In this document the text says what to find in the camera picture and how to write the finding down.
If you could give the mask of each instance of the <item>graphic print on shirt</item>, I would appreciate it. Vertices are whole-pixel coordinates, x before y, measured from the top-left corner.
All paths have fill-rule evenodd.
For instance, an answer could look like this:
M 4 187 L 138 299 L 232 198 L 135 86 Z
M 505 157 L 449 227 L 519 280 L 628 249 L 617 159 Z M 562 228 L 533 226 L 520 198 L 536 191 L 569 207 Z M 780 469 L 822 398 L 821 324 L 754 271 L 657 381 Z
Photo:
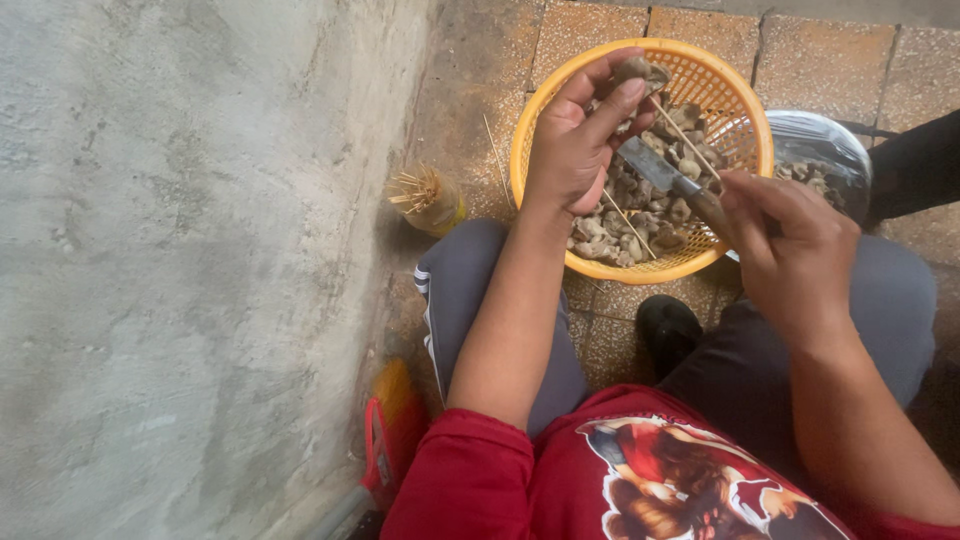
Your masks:
M 809 497 L 709 431 L 651 414 L 577 432 L 609 466 L 610 540 L 849 540 Z

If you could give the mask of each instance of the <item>black shoe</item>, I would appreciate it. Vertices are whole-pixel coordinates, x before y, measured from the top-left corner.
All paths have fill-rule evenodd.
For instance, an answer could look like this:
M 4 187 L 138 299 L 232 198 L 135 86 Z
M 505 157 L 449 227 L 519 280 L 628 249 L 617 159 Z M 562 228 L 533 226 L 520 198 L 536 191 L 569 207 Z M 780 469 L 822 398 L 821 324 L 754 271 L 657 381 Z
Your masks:
M 651 296 L 636 309 L 636 335 L 654 360 L 657 382 L 696 349 L 703 334 L 693 311 L 672 296 Z

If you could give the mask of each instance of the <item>knee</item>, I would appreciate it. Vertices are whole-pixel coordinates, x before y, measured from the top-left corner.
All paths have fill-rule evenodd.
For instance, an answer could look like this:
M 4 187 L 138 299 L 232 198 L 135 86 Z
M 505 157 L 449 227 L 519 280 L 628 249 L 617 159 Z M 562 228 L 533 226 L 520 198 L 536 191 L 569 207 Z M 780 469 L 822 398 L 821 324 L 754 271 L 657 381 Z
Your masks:
M 857 245 L 852 288 L 888 298 L 891 308 L 907 303 L 932 313 L 937 307 L 937 283 L 926 262 L 910 250 L 877 236 L 862 236 Z
M 454 227 L 424 258 L 433 266 L 492 267 L 500 257 L 507 232 L 507 228 L 495 219 L 470 219 Z

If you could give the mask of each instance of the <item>black pants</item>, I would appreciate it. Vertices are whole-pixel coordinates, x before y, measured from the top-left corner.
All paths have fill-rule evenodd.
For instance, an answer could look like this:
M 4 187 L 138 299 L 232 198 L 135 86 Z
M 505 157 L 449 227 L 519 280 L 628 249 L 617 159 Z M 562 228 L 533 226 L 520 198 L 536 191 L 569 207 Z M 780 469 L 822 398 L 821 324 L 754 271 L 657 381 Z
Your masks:
M 507 231 L 491 219 L 462 223 L 431 248 L 417 267 L 427 299 L 425 342 L 441 395 L 487 284 Z M 926 264 L 893 242 L 860 239 L 851 281 L 851 316 L 867 352 L 901 406 L 917 394 L 933 358 L 936 283 Z M 720 324 L 661 384 L 660 389 L 700 411 L 718 429 L 785 476 L 802 482 L 793 439 L 789 358 L 779 337 L 749 300 L 724 309 Z M 540 433 L 574 410 L 588 388 L 569 334 L 561 293 L 553 348 L 527 432 Z

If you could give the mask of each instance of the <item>yellow plastic basket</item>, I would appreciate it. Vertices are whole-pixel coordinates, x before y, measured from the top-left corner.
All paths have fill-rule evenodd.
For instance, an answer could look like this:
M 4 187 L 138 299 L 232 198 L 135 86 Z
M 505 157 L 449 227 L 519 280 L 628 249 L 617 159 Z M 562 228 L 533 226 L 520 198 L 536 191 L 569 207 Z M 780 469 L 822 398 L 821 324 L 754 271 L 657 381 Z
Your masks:
M 746 169 L 761 176 L 774 170 L 774 144 L 770 125 L 760 100 L 750 85 L 726 62 L 688 43 L 673 39 L 637 37 L 621 39 L 594 47 L 577 55 L 554 71 L 527 103 L 514 133 L 510 151 L 510 184 L 516 205 L 523 201 L 530 145 L 537 116 L 557 90 L 578 69 L 610 51 L 623 47 L 643 47 L 650 61 L 670 67 L 673 78 L 666 86 L 674 105 L 694 102 L 707 120 L 707 143 L 716 146 L 730 169 Z M 566 265 L 581 274 L 600 280 L 629 284 L 669 282 L 692 274 L 722 257 L 729 249 L 702 223 L 690 223 L 683 232 L 689 243 L 671 256 L 647 260 L 632 268 L 616 268 L 601 262 L 579 258 L 566 252 Z

